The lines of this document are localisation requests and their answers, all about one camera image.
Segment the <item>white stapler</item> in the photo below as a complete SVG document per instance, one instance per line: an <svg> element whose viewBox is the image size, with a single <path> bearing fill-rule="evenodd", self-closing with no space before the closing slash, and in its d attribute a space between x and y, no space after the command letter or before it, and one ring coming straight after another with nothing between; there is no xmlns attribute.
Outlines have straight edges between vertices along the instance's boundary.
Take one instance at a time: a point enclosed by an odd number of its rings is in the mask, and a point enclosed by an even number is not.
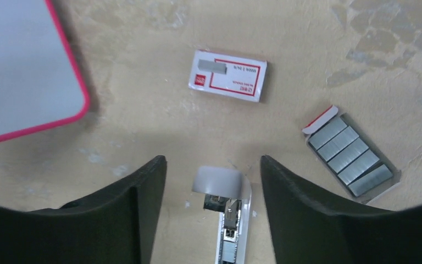
<svg viewBox="0 0 422 264"><path fill-rule="evenodd" d="M201 166L192 191L204 194L203 209L219 214L215 263L245 263L252 188L239 170Z"/></svg>

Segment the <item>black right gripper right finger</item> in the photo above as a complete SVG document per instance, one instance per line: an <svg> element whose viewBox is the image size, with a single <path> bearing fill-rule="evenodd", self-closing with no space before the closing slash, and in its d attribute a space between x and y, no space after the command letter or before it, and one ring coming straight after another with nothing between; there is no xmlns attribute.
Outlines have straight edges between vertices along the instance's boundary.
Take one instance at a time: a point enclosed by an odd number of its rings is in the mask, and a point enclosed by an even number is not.
<svg viewBox="0 0 422 264"><path fill-rule="evenodd" d="M277 263L422 263L422 205L389 211L336 195L260 159Z"/></svg>

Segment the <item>staple tray with staples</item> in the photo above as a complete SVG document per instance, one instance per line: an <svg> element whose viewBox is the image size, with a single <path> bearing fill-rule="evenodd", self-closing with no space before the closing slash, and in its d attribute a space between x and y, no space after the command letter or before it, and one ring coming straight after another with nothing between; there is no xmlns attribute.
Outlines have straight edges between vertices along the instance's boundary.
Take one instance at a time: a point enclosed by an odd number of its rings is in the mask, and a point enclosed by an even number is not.
<svg viewBox="0 0 422 264"><path fill-rule="evenodd" d="M368 204L401 181L402 172L336 105L330 105L301 132L309 149L356 202Z"/></svg>

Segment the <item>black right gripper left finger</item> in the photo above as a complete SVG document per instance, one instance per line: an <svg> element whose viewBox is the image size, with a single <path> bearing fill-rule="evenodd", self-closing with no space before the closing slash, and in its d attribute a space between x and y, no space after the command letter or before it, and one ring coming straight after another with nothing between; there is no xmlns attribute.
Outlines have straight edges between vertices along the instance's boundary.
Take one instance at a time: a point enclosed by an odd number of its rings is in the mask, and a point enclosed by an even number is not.
<svg viewBox="0 0 422 264"><path fill-rule="evenodd" d="M166 172L156 156L58 209L0 206L0 263L150 263Z"/></svg>

